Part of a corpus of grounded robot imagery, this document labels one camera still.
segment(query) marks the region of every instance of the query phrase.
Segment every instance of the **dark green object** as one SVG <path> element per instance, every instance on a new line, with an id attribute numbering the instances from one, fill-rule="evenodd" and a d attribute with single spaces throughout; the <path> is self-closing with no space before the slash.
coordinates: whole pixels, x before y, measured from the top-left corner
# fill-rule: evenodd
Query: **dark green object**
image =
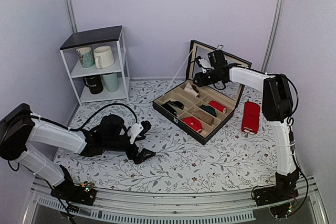
<path id="1" fill-rule="evenodd" d="M 216 111 L 213 107 L 211 106 L 206 106 L 206 105 L 201 105 L 199 106 L 202 110 L 205 110 L 206 112 L 208 112 L 210 115 L 213 115 L 214 117 L 217 117 L 216 115 Z"/>

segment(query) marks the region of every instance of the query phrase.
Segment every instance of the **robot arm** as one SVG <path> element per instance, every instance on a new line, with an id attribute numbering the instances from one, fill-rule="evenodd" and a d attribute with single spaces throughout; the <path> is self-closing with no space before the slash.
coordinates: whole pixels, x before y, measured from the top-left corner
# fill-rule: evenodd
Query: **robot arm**
<path id="1" fill-rule="evenodd" d="M 75 185 L 67 169 L 47 159 L 32 142 L 65 148 L 86 157 L 101 155 L 104 151 L 123 151 L 128 159 L 140 164 L 155 155 L 147 149 L 139 152 L 134 143 L 144 139 L 150 127 L 145 121 L 127 129 L 121 117 L 108 115 L 89 131 L 71 129 L 41 118 L 30 111 L 29 105 L 21 104 L 0 121 L 0 157 L 8 162 L 16 161 L 48 181 L 54 187 L 52 196 L 92 206 L 96 195 L 93 185 Z"/>
<path id="2" fill-rule="evenodd" d="M 208 54 L 211 64 L 204 67 L 200 57 L 196 58 L 202 72 L 196 73 L 194 84 L 199 87 L 221 81 L 224 86 L 229 81 L 247 85 L 262 92 L 262 112 L 270 121 L 274 132 L 278 158 L 276 186 L 274 188 L 254 190 L 257 205 L 266 205 L 298 196 L 295 189 L 299 179 L 299 168 L 294 163 L 295 141 L 292 133 L 293 101 L 288 79 L 283 74 L 267 75 L 256 70 L 247 69 L 238 64 L 228 64 L 224 52 L 216 50 Z"/>

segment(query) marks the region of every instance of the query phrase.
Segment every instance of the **metal pole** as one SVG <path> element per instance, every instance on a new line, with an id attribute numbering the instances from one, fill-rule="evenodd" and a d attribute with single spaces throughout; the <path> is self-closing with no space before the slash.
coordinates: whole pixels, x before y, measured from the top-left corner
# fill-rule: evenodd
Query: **metal pole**
<path id="1" fill-rule="evenodd" d="M 69 19 L 69 25 L 71 28 L 72 33 L 77 33 L 77 24 L 75 20 L 75 13 L 74 7 L 72 5 L 72 0 L 64 0 L 65 8 L 67 11 L 68 19 Z"/>
<path id="2" fill-rule="evenodd" d="M 278 27 L 279 27 L 279 23 L 280 23 L 280 17 L 281 17 L 282 7 L 284 5 L 284 2 L 285 2 L 285 0 L 277 0 L 276 11 L 275 11 L 274 18 L 273 18 L 272 29 L 271 29 L 271 33 L 270 33 L 270 36 L 269 36 L 269 39 L 268 39 L 268 44 L 267 44 L 267 49 L 266 49 L 264 61 L 262 63 L 262 67 L 261 67 L 262 72 L 267 71 L 268 65 L 269 65 L 270 60 L 271 60 L 271 56 L 272 56 L 272 52 L 273 52 L 273 48 L 274 48 L 275 39 L 276 39 L 276 36 L 277 36 L 277 31 L 278 31 Z"/>

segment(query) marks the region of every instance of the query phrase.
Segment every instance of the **box lid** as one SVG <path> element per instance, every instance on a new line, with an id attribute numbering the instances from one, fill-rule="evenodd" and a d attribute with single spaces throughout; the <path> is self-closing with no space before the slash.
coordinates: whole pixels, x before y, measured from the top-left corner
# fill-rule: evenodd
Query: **box lid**
<path id="1" fill-rule="evenodd" d="M 208 59 L 207 54 L 209 52 L 213 52 L 214 50 L 216 50 L 216 47 L 207 45 L 205 43 L 199 42 L 197 40 L 192 40 L 190 42 L 190 53 L 189 53 L 189 58 L 188 58 L 188 65 L 187 65 L 187 70 L 186 70 L 186 76 L 185 79 L 186 80 L 192 80 L 194 77 L 194 74 L 197 72 L 201 72 L 202 70 L 198 67 L 198 65 L 195 62 L 195 59 L 197 56 L 201 56 L 205 59 Z M 244 67 L 250 68 L 252 63 L 244 60 L 240 57 L 237 57 L 235 55 L 232 55 L 228 52 L 224 52 L 225 55 L 225 59 L 227 60 L 228 63 L 238 63 Z M 240 101 L 240 97 L 242 96 L 241 94 L 243 93 L 244 90 L 244 85 L 239 84 L 239 83 L 233 83 L 233 82 L 229 82 L 226 84 L 227 88 L 224 90 L 219 90 L 217 88 L 214 87 L 214 85 L 210 85 L 208 87 L 216 90 L 217 92 L 229 97 L 234 105 L 235 108 L 238 106 L 239 101 Z"/>

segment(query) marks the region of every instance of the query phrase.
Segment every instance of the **green mug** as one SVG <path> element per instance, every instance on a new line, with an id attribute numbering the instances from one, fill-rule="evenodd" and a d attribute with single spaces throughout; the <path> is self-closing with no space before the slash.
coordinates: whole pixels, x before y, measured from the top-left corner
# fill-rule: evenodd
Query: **green mug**
<path id="1" fill-rule="evenodd" d="M 111 93 L 116 92 L 118 90 L 118 74 L 109 73 L 103 74 L 102 76 L 107 90 Z"/>
<path id="2" fill-rule="evenodd" d="M 83 68 L 91 68 L 95 64 L 92 47 L 77 48 L 76 52 Z"/>

